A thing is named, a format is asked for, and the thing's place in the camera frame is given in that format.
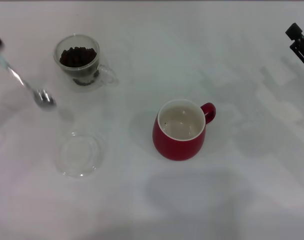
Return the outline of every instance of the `white surface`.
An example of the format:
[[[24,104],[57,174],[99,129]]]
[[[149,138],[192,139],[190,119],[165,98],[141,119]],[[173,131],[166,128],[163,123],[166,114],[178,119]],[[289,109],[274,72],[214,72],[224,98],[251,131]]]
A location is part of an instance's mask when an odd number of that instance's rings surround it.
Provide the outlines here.
[[[0,68],[0,240],[304,240],[304,69],[286,29],[304,2],[0,3],[4,55],[59,104],[40,111]],[[55,44],[87,34],[117,87],[72,92]],[[173,98],[217,115],[188,161],[151,131]],[[103,164],[53,164],[71,128],[104,136]]]

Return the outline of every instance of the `coffee bean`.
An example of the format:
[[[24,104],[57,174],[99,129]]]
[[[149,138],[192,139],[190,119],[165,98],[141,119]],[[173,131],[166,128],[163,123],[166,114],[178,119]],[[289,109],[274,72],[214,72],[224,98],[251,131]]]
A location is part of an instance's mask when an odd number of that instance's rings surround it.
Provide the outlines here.
[[[60,63],[70,68],[79,68],[93,61],[96,55],[93,48],[71,47],[62,52]]]

